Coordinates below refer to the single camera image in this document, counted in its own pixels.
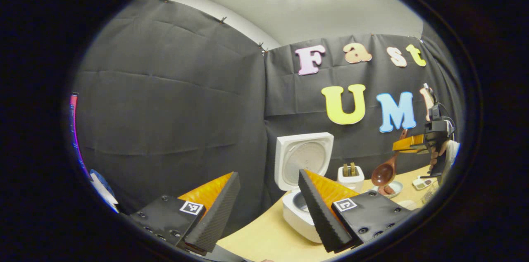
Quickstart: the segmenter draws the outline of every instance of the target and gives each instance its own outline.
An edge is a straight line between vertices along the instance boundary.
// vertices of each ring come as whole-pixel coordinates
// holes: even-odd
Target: wooden table
[[[413,200],[417,208],[422,207],[421,198],[428,188],[417,191],[412,186],[412,181],[419,175],[426,175],[428,170],[429,165],[396,175],[395,181],[400,181],[404,188],[391,200],[394,202]],[[362,193],[372,187],[371,179],[365,180]],[[274,262],[320,262],[343,253],[327,253],[321,243],[313,243],[295,231],[283,218],[282,199],[274,203],[255,221],[219,240],[217,244],[255,262],[265,259]]]

